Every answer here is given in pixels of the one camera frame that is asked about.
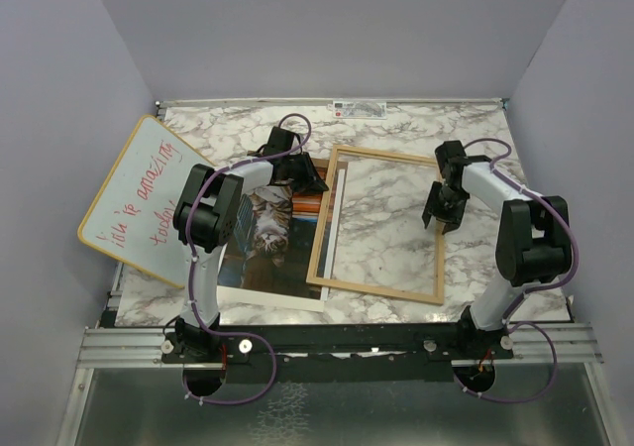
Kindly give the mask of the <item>clear acrylic frame sheet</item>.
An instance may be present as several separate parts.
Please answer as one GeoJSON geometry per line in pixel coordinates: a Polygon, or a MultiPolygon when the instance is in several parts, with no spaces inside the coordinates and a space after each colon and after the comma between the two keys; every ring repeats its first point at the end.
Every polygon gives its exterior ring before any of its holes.
{"type": "Polygon", "coordinates": [[[440,226],[425,227],[422,212],[439,178],[431,167],[340,155],[317,276],[431,294],[440,226]]]}

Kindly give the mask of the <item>light wooden picture frame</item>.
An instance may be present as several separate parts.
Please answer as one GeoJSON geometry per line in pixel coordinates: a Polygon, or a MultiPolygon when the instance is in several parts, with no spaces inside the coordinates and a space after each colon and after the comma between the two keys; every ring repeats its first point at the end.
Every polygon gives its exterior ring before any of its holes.
{"type": "Polygon", "coordinates": [[[317,286],[325,286],[345,291],[370,294],[374,296],[383,296],[432,305],[443,305],[445,302],[445,241],[443,235],[441,234],[440,228],[437,228],[435,231],[434,283],[433,292],[431,294],[405,291],[402,289],[389,288],[385,286],[360,284],[338,279],[325,279],[319,278],[317,276],[326,224],[329,217],[330,198],[335,188],[334,178],[336,175],[336,168],[339,162],[340,155],[376,159],[393,163],[411,164],[422,167],[431,167],[436,171],[437,175],[440,175],[437,163],[433,158],[406,155],[377,149],[335,145],[331,150],[331,156],[327,165],[326,184],[329,186],[329,190],[322,195],[312,251],[308,263],[306,282],[317,286]]]}

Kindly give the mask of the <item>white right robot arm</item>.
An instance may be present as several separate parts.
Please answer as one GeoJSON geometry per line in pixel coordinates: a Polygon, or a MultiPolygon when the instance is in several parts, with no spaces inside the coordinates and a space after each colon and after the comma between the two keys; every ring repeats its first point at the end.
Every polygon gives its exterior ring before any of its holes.
{"type": "Polygon", "coordinates": [[[544,196],[521,184],[496,164],[500,156],[467,154],[466,145],[448,141],[435,149],[441,179],[432,183],[422,220],[448,234],[463,221],[476,198],[498,216],[494,251],[497,275],[461,317],[457,350],[476,358],[491,343],[488,332],[504,329],[533,292],[561,286],[576,272],[579,249],[569,224],[567,201],[544,196]]]}

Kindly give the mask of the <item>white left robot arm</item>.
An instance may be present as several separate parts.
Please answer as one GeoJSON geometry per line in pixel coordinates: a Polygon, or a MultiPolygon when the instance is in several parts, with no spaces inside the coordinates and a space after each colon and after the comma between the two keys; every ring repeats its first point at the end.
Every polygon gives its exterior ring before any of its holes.
{"type": "Polygon", "coordinates": [[[169,322],[174,332],[165,336],[161,346],[166,359],[191,356],[204,362],[219,352],[223,335],[218,274],[243,196],[285,183],[297,191],[327,190],[304,150],[309,139],[277,124],[267,142],[245,159],[225,167],[197,164],[191,169],[172,218],[188,269],[185,301],[180,314],[169,322]]]}

